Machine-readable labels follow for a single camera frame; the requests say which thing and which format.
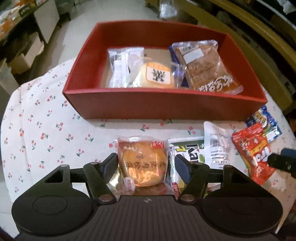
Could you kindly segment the red chips bag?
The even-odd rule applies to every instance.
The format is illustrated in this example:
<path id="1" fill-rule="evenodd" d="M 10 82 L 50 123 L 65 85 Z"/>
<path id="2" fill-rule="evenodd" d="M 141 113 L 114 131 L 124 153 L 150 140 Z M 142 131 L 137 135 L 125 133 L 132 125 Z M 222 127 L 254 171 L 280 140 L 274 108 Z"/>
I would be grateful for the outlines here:
<path id="1" fill-rule="evenodd" d="M 275 169 L 267 163 L 271 148 L 261 124 L 233 133 L 232 142 L 247 167 L 249 177 L 258 185 L 264 184 Z"/>

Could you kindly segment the orange mooncake packet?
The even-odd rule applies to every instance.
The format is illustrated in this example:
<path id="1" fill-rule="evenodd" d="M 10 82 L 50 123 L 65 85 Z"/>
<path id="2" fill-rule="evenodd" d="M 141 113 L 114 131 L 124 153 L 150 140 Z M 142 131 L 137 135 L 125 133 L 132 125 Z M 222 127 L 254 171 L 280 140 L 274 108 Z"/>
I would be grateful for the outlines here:
<path id="1" fill-rule="evenodd" d="M 125 191 L 134 193 L 163 184 L 168 169 L 168 142 L 143 136 L 119 137 L 116 142 Z"/>

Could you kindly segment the blue snack bag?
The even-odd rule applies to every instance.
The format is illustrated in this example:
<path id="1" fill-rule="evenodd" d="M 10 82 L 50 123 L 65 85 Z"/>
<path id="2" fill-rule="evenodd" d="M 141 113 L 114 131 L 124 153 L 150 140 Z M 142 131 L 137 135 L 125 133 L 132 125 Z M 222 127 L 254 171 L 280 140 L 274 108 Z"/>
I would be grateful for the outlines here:
<path id="1" fill-rule="evenodd" d="M 245 123 L 248 127 L 260 123 L 263 128 L 263 134 L 269 143 L 276 140 L 282 134 L 278 123 L 268 112 L 265 105 L 249 117 Z"/>

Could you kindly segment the white round bun packet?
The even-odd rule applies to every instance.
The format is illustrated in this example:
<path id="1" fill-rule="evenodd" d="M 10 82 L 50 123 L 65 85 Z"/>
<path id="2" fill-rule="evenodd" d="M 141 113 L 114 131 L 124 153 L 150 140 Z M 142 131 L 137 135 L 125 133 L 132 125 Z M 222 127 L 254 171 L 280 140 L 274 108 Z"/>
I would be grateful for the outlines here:
<path id="1" fill-rule="evenodd" d="M 182 85 L 184 66 L 170 62 L 146 62 L 130 75 L 129 85 L 141 88 L 174 89 Z"/>

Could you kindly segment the brown pastry clear packet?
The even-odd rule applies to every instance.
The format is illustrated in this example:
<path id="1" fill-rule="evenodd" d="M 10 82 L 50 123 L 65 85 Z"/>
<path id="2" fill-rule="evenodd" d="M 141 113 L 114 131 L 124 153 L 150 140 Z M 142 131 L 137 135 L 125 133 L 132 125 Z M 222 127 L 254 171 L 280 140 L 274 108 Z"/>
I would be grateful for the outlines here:
<path id="1" fill-rule="evenodd" d="M 236 95 L 243 86 L 225 67 L 215 40 L 176 42 L 171 45 L 179 63 L 186 66 L 191 89 L 201 92 Z"/>

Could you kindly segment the gold foil snack packet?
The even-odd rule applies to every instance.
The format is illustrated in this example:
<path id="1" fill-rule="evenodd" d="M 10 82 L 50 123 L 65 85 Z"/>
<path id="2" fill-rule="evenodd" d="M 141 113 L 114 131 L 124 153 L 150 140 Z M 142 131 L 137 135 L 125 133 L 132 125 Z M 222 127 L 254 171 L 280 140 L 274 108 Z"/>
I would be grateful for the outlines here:
<path id="1" fill-rule="evenodd" d="M 118 167 L 111 180 L 107 183 L 108 188 L 111 190 L 116 199 L 125 193 L 125 184 L 120 168 Z"/>

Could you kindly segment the Kaprons wafer packet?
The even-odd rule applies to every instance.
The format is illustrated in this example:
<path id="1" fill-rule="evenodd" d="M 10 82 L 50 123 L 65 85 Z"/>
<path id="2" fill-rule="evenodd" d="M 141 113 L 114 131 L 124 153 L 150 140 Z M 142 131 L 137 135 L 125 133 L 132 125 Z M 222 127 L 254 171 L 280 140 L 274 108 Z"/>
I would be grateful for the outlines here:
<path id="1" fill-rule="evenodd" d="M 169 144 L 169 167 L 167 180 L 174 196 L 178 198 L 185 188 L 186 183 L 181 179 L 175 166 L 175 157 L 180 154 L 192 164 L 204 163 L 204 137 L 170 138 Z"/>

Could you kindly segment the white pouch snack packet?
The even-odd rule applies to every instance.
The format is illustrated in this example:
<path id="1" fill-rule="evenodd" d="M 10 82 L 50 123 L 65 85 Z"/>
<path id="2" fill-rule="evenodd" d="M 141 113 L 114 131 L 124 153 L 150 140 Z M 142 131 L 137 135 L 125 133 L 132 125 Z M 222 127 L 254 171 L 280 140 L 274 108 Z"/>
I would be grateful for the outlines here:
<path id="1" fill-rule="evenodd" d="M 230 138 L 225 129 L 204 122 L 205 164 L 211 169 L 223 169 L 230 164 Z"/>

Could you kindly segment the cherry print tablecloth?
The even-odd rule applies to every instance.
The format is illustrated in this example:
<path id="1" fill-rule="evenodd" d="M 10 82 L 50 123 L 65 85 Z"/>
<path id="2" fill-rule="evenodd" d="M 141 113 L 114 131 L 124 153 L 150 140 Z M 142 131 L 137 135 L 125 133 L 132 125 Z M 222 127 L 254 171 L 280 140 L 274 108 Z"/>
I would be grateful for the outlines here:
<path id="1" fill-rule="evenodd" d="M 60 164 L 81 168 L 116 151 L 117 137 L 158 140 L 203 135 L 201 120 L 85 120 L 62 94 L 74 59 L 63 62 L 10 97 L 1 119 L 1 160 L 13 202 Z"/>

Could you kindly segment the red cardboard box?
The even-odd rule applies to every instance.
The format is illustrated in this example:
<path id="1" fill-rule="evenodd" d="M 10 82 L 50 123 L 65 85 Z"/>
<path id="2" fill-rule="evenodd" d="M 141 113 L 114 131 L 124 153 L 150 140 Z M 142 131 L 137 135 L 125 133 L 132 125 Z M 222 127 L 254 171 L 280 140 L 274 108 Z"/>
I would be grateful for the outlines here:
<path id="1" fill-rule="evenodd" d="M 140 46 L 169 59 L 174 42 L 216 40 L 223 63 L 243 85 L 238 95 L 189 89 L 105 88 L 109 48 Z M 160 21 L 97 23 L 85 41 L 63 94 L 85 119 L 244 121 L 267 103 L 252 66 L 227 34 Z"/>

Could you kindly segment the dark blue packet in box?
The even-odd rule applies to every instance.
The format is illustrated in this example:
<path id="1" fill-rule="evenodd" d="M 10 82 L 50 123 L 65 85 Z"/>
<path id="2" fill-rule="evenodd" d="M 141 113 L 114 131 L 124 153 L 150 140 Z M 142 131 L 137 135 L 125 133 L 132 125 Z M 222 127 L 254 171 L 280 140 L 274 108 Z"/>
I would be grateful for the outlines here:
<path id="1" fill-rule="evenodd" d="M 177 55 L 174 53 L 173 48 L 172 48 L 171 45 L 169 46 L 169 51 L 170 51 L 170 54 L 171 54 L 172 61 L 177 63 L 177 64 L 180 64 L 180 61 L 178 60 Z M 187 78 L 186 78 L 185 74 L 184 74 L 184 78 L 183 78 L 181 87 L 185 87 L 185 88 L 189 87 L 189 84 L 187 82 Z"/>

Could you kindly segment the white wrapper in box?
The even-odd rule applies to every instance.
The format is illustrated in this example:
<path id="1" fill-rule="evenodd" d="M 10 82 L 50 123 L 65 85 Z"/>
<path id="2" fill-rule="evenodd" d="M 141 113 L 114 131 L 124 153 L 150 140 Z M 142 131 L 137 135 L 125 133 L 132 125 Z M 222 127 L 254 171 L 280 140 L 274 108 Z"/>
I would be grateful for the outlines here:
<path id="1" fill-rule="evenodd" d="M 108 49 L 108 56 L 112 73 L 108 87 L 129 87 L 130 73 L 143 64 L 144 47 Z"/>

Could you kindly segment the white cardboard box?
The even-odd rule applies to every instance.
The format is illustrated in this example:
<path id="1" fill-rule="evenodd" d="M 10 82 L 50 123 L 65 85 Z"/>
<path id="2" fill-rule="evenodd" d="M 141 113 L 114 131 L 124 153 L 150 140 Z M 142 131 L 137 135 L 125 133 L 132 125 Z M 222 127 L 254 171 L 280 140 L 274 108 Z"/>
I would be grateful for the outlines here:
<path id="1" fill-rule="evenodd" d="M 8 63 L 13 75 L 22 74 L 29 70 L 35 60 L 44 50 L 44 42 L 38 32 L 24 34 L 18 41 L 15 57 Z"/>

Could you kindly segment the cluttered side shelf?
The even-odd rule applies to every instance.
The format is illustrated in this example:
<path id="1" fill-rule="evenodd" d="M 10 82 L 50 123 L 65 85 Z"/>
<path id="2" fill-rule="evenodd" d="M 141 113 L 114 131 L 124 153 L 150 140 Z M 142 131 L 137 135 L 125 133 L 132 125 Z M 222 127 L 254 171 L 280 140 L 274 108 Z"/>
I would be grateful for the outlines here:
<path id="1" fill-rule="evenodd" d="M 11 61 L 29 44 L 30 35 L 37 33 L 43 43 L 47 43 L 42 33 L 41 24 L 37 21 L 37 12 L 44 8 L 48 1 L 36 1 L 22 6 L 11 14 L 1 25 L 1 59 Z"/>

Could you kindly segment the wooden bench frame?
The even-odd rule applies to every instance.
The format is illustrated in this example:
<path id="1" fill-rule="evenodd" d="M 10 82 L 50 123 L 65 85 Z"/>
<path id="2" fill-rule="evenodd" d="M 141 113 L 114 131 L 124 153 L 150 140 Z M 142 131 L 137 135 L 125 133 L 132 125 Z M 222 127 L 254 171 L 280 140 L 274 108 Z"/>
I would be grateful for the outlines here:
<path id="1" fill-rule="evenodd" d="M 275 22 L 295 25 L 263 1 L 177 1 L 201 25 L 228 33 L 285 114 L 295 109 L 295 40 Z"/>

